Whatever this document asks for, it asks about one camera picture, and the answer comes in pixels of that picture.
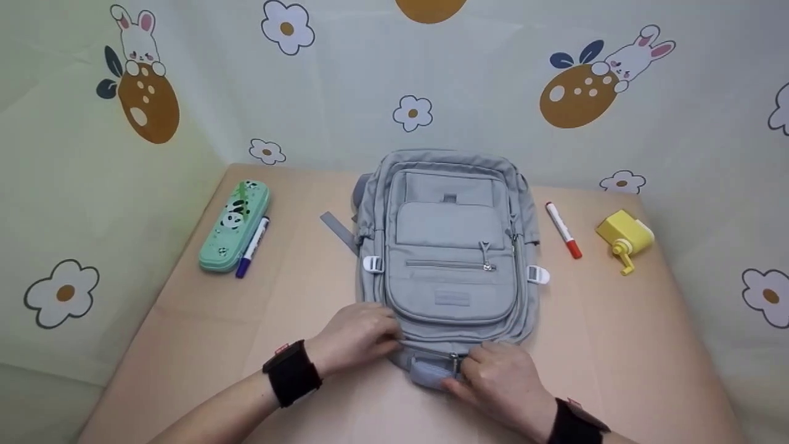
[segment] pencil case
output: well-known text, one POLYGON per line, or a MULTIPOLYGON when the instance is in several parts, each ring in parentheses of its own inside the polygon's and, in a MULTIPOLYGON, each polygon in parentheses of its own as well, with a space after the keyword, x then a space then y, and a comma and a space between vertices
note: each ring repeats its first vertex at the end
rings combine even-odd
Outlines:
POLYGON ((233 188, 200 248, 200 268, 216 273, 236 268, 266 213, 270 196, 266 184, 256 180, 239 182, 233 188))

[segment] cartoon rabbit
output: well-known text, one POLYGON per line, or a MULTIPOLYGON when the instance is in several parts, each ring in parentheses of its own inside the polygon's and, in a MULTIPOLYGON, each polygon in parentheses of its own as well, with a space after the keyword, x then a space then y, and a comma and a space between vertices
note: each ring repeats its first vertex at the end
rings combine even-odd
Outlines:
POLYGON ((633 44, 619 48, 614 54, 606 57, 604 62, 595 62, 592 65, 592 72, 598 76, 604 76, 609 72, 616 74, 619 82, 614 86, 614 91, 625 92, 630 82, 649 68, 653 61, 667 56, 674 50, 676 42, 673 40, 653 46, 659 35, 660 28, 654 24, 646 25, 633 44))
POLYGON ((153 39, 153 29, 156 17, 151 11, 140 11, 137 22, 132 22, 129 13, 120 5, 112 5, 110 13, 121 29, 121 44, 123 55, 126 56, 126 72, 131 76, 140 73, 138 62, 150 63, 153 72, 163 76, 166 72, 164 65, 159 60, 159 51, 156 50, 156 41, 153 39))

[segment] black wristband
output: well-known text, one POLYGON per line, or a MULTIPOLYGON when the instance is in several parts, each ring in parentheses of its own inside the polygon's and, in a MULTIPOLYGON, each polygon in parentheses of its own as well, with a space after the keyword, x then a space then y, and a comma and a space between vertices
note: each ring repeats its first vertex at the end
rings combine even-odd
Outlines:
POLYGON ((556 404, 556 421, 548 444, 601 444, 603 433, 611 431, 597 418, 573 408, 566 401, 556 398, 556 404))
POLYGON ((304 340, 292 344, 263 365, 280 407, 289 407, 323 383, 304 349, 304 340))

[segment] yellow pencil sharpener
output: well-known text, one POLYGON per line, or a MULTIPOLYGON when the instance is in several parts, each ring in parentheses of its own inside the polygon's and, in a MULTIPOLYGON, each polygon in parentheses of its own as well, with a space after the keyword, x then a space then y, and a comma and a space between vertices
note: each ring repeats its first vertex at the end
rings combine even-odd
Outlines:
POLYGON ((611 245, 611 253, 619 256, 619 259, 625 264, 625 268, 622 270, 623 276, 627 276, 636 269, 630 256, 655 242, 655 234, 652 233, 652 230, 623 209, 606 217, 595 231, 611 245))

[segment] hand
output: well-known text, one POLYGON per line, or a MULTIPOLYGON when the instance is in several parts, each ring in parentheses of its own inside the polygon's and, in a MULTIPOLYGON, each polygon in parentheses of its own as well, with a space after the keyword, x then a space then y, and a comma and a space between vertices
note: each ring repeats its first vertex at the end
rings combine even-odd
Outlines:
POLYGON ((460 371, 467 382, 442 381, 450 393, 538 444, 548 441, 556 418, 556 399, 543 387, 526 350, 483 342, 472 348, 460 371))
POLYGON ((321 378, 368 363, 400 349, 400 324, 378 303, 343 307, 317 336, 305 341, 307 356, 321 378))

